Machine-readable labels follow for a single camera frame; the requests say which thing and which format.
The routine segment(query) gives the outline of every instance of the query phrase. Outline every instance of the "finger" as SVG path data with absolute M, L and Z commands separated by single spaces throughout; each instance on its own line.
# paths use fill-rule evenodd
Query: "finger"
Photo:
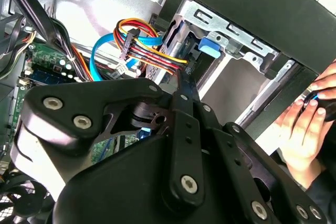
M 285 118 L 285 116 L 288 113 L 288 111 L 289 111 L 290 108 L 291 108 L 291 106 L 287 107 L 285 109 L 285 111 L 283 111 L 282 114 L 279 115 L 279 117 L 274 121 L 275 124 L 277 124 L 280 127 L 282 126 L 282 122 L 283 122 L 283 120 L 284 120 L 284 118 Z
M 317 101 L 311 100 L 306 109 L 298 118 L 290 138 L 290 145 L 293 147 L 301 147 L 306 131 L 317 109 Z
M 336 87 L 336 74 L 328 75 L 324 78 L 320 78 L 319 80 L 315 81 L 310 85 L 311 90 L 322 90 L 328 88 Z
M 322 74 L 320 74 L 320 76 L 316 78 L 316 81 L 335 73 L 336 73 L 336 59 L 333 61 L 331 65 L 327 67 L 327 69 Z
M 287 112 L 285 118 L 283 119 L 281 126 L 281 139 L 283 141 L 287 141 L 290 139 L 295 120 L 297 119 L 302 106 L 303 106 L 302 100 L 296 101 L 294 105 Z
M 317 155 L 319 148 L 322 146 L 323 138 L 320 137 L 325 118 L 325 109 L 318 108 L 312 118 L 306 135 L 303 140 L 303 150 L 306 157 Z
M 318 93 L 318 96 L 319 96 L 319 99 L 322 99 L 322 100 L 336 99 L 336 88 L 323 90 Z

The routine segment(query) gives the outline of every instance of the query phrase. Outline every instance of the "blue clip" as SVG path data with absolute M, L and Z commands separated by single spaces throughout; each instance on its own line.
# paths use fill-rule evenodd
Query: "blue clip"
M 215 59 L 218 59 L 221 56 L 220 45 L 218 45 L 217 43 L 214 43 L 208 38 L 201 39 L 198 49 L 199 51 L 202 51 L 206 53 L 207 55 L 214 57 Z

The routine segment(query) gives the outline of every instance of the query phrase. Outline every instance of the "motherboard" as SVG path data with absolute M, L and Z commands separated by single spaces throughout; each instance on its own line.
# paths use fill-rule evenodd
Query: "motherboard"
M 113 73 L 112 69 L 100 68 L 106 75 Z M 39 85 L 54 85 L 62 83 L 72 83 L 79 81 L 73 69 L 72 63 L 61 53 L 41 43 L 33 43 L 26 52 L 25 62 L 21 76 L 18 78 L 15 88 L 12 109 L 8 125 L 8 143 L 11 146 L 23 101 L 29 89 Z M 138 139 L 135 135 L 125 136 L 125 141 L 118 138 L 111 138 L 95 144 L 91 150 L 91 160 L 95 164 L 104 158 L 114 154 L 118 150 L 116 146 L 123 144 L 124 147 L 131 145 Z

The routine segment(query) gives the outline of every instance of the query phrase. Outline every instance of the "silver screw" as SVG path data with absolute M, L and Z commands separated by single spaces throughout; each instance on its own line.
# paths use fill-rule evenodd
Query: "silver screw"
M 183 95 L 183 94 L 181 94 L 181 98 L 183 99 L 183 100 L 188 100 L 188 97 L 186 97 L 185 95 Z
M 84 115 L 78 115 L 73 120 L 75 126 L 83 130 L 88 129 L 92 125 L 91 120 Z
M 154 87 L 154 86 L 152 86 L 152 85 L 150 85 L 149 88 L 150 88 L 151 90 L 153 90 L 154 92 L 157 92 L 157 90 L 158 90 L 156 87 Z
M 265 210 L 265 208 L 263 207 L 262 204 L 260 204 L 257 201 L 253 201 L 252 202 L 252 209 L 253 212 L 262 220 L 266 220 L 267 219 L 267 212 Z
M 240 129 L 237 126 L 233 125 L 232 128 L 235 132 L 237 132 L 237 133 L 240 132 Z
M 210 109 L 210 107 L 209 107 L 208 105 L 203 105 L 203 108 L 204 108 L 205 111 L 207 111 L 207 112 L 210 112 L 210 111 L 211 111 L 211 109 Z
M 43 105 L 51 110 L 59 110 L 63 107 L 63 103 L 61 100 L 55 97 L 48 97 L 43 100 Z
M 296 205 L 296 210 L 299 212 L 299 214 L 305 218 L 306 220 L 308 220 L 308 214 L 307 212 L 303 209 L 303 207 L 301 207 L 300 205 Z
M 197 183 L 189 175 L 184 175 L 181 178 L 182 187 L 190 194 L 195 194 L 197 192 Z
M 322 219 L 322 216 L 320 215 L 320 213 L 314 207 L 310 206 L 309 209 L 317 219 L 319 219 L 319 220 Z

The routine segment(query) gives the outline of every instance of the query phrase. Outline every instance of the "capacitor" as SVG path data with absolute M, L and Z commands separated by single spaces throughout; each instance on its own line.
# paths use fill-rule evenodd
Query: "capacitor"
M 60 64 L 61 66 L 64 66 L 64 65 L 66 64 L 66 62 L 65 62 L 65 60 L 60 60 L 60 61 L 59 61 L 59 64 Z

